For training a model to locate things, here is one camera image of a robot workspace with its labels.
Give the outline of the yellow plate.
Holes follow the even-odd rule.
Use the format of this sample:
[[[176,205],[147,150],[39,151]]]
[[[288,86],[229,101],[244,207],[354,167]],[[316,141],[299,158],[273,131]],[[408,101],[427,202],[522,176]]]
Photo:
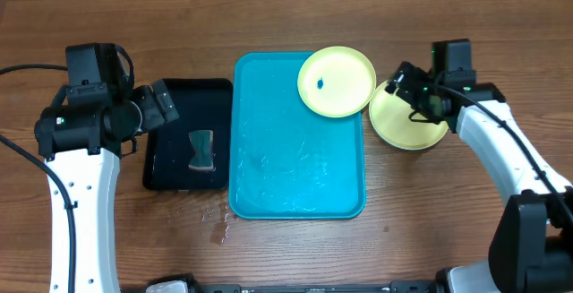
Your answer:
[[[361,111],[376,88],[372,62],[350,47],[325,47],[303,63],[297,89],[303,103],[326,117],[346,117]]]
[[[372,95],[369,117],[373,129],[388,144],[407,151],[419,151],[438,143],[449,130],[445,122],[412,122],[408,116],[413,109],[396,94],[385,91],[387,82],[381,83]]]

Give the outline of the green brown sponge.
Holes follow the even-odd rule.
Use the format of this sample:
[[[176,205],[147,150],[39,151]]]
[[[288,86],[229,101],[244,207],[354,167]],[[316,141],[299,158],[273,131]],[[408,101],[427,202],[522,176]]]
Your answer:
[[[189,132],[193,155],[189,162],[189,169],[196,171],[213,171],[213,139],[211,130],[196,130]]]

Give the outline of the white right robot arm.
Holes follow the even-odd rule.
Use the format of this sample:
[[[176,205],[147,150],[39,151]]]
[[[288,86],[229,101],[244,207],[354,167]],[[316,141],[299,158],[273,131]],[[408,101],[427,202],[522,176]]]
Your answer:
[[[504,203],[485,260],[444,271],[439,292],[570,292],[572,184],[520,130],[491,82],[468,67],[426,72],[399,65],[385,91],[424,123],[448,125],[476,154]]]

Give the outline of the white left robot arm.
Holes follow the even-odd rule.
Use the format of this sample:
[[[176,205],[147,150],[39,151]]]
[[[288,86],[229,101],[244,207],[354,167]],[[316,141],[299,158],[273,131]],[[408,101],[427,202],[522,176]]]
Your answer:
[[[115,190],[124,142],[176,120],[165,81],[64,85],[35,126],[51,200],[50,289],[117,292]]]

